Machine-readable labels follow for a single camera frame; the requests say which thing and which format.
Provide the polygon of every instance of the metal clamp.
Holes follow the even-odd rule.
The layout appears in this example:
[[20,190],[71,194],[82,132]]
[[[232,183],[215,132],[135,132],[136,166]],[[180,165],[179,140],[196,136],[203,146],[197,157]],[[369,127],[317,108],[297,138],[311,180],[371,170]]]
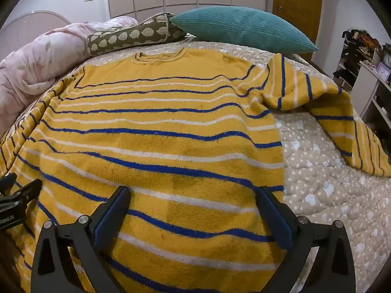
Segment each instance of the metal clamp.
[[[299,277],[312,247],[319,247],[302,293],[355,293],[353,256],[340,220],[332,225],[311,223],[296,217],[268,188],[257,190],[256,204],[277,244],[287,254],[261,293],[289,293]],[[83,268],[97,293],[124,293],[108,270],[100,252],[119,231],[130,202],[130,191],[120,186],[91,217],[55,226],[44,223],[34,255],[31,292],[84,293],[68,247],[76,249]]]
[[[16,174],[11,173],[0,180],[0,192],[5,193],[16,182]],[[37,199],[42,189],[42,181],[36,179],[10,196],[0,198],[0,230],[9,229],[26,220],[27,204]]]
[[67,225],[45,222],[34,255],[31,292],[85,292],[68,250],[73,247],[96,293],[125,293],[100,253],[118,234],[129,203],[130,190],[120,186],[91,216]]

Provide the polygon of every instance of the polka dot bedspread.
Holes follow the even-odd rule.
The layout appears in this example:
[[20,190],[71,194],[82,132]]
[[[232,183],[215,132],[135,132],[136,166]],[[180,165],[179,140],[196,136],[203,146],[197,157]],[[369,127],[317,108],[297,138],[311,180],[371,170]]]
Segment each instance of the polka dot bedspread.
[[[102,65],[141,50],[146,54],[158,54],[175,52],[179,47],[215,49],[259,66],[266,66],[273,56],[255,48],[199,42],[190,37],[176,43],[109,52],[85,63]],[[333,82],[299,56],[291,55],[288,60],[295,69]],[[331,224],[339,219],[345,224],[353,252],[356,291],[365,292],[390,254],[391,180],[348,166],[330,137],[308,112],[273,111],[273,114],[285,159],[283,202],[296,215],[305,215],[312,222]],[[357,115],[355,119],[362,122]],[[304,284],[315,256],[316,248],[313,248],[293,292],[299,291]]]

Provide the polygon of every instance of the wooden door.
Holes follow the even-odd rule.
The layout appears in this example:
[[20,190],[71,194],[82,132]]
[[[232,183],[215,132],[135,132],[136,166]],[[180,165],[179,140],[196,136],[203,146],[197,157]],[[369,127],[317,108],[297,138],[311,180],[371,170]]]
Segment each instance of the wooden door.
[[[273,14],[302,31],[314,44],[319,28],[322,0],[273,0]],[[311,60],[312,53],[300,54]]]

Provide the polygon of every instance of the pink comforter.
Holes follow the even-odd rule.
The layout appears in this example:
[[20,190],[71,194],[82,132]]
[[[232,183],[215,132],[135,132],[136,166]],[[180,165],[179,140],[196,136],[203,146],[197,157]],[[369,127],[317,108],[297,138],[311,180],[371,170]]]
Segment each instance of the pink comforter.
[[122,16],[105,23],[73,23],[56,28],[12,52],[0,63],[0,138],[19,113],[45,92],[55,78],[85,61],[87,36],[114,26],[134,26]]

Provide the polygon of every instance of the corduroy pillow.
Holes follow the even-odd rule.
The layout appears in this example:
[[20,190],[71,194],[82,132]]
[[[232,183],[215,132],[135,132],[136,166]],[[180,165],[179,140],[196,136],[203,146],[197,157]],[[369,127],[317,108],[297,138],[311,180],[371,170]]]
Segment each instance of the corduroy pillow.
[[242,6],[207,6],[175,15],[171,21],[205,41],[284,54],[318,50],[307,36],[282,18]]

